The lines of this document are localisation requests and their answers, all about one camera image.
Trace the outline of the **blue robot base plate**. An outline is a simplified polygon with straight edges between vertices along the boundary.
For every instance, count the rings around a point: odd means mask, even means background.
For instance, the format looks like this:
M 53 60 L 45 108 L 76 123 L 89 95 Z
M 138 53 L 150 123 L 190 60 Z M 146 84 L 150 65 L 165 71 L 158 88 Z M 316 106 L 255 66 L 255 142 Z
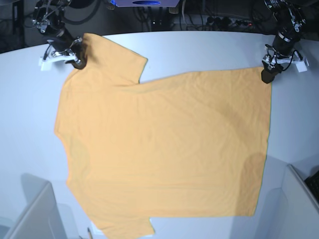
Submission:
M 117 7 L 176 7 L 179 3 L 179 0 L 110 0 L 110 3 Z

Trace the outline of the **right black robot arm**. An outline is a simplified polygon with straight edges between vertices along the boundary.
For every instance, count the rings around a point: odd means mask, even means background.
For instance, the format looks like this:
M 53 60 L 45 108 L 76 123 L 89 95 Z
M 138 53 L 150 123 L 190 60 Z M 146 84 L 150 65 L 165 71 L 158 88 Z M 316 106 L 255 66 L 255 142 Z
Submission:
M 71 64 L 79 70 L 86 66 L 82 37 L 72 36 L 62 19 L 65 8 L 71 3 L 70 0 L 40 0 L 34 8 L 32 26 L 48 44 L 48 48 L 39 59 L 42 71 L 50 70 L 56 62 Z

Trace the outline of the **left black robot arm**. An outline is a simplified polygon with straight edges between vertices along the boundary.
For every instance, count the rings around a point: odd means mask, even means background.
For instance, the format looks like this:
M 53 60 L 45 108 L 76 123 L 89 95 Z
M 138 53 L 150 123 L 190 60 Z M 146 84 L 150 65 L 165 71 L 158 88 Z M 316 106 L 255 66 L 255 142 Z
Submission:
M 266 54 L 262 59 L 264 69 L 261 72 L 261 79 L 269 84 L 292 64 L 296 66 L 298 72 L 307 71 L 309 62 L 295 48 L 306 23 L 301 9 L 285 0 L 266 0 L 265 5 L 277 21 L 274 41 L 272 45 L 265 45 Z

